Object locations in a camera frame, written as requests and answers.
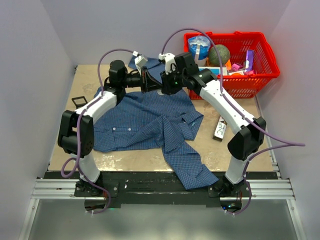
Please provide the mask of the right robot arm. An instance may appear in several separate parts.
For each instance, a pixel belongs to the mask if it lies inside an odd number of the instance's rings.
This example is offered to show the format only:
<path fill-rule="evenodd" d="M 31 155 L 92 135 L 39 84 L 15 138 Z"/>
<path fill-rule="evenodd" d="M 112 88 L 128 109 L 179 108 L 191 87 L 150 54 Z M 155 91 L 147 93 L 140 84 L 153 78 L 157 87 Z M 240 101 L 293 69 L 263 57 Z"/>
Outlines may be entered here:
<path fill-rule="evenodd" d="M 186 87 L 212 105 L 227 122 L 234 136 L 227 144 L 231 154 L 230 163 L 225 175 L 218 185 L 220 192 L 233 197 L 244 182 L 248 158 L 258 151 L 264 142 L 266 121 L 256 118 L 242 108 L 223 89 L 217 76 L 208 68 L 199 69 L 192 55 L 184 52 L 179 55 L 161 53 L 158 56 L 164 63 L 162 93 L 173 95 Z"/>

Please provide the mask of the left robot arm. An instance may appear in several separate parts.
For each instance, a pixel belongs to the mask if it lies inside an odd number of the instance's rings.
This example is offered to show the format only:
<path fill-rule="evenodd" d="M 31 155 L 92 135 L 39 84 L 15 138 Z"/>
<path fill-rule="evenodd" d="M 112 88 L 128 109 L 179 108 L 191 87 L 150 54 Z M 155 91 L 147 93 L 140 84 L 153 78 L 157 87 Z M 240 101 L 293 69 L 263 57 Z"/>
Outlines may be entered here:
<path fill-rule="evenodd" d="M 94 197 L 108 195 L 92 155 L 95 143 L 94 124 L 121 102 L 126 88 L 140 87 L 145 93 L 162 87 L 162 84 L 150 75 L 147 62 L 148 59 L 142 55 L 134 57 L 135 69 L 129 72 L 123 61 L 112 61 L 107 78 L 100 82 L 97 96 L 76 110 L 65 110 L 62 114 L 57 144 L 70 155 L 66 162 L 73 161 L 74 167 L 70 173 L 65 173 L 62 169 L 61 176 L 69 178 L 78 171 L 80 179 L 76 187 Z"/>

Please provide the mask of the blue plaid shirt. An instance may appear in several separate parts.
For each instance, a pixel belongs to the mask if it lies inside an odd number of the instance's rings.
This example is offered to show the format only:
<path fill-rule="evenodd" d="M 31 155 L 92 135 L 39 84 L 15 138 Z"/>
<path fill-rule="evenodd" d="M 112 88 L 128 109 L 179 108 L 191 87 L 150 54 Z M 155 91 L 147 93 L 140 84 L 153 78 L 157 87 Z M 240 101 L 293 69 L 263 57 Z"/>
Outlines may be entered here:
<path fill-rule="evenodd" d="M 184 90 L 129 92 L 94 124 L 93 148 L 101 153 L 160 148 L 186 190 L 207 187 L 219 179 L 187 143 L 196 138 L 203 118 Z"/>

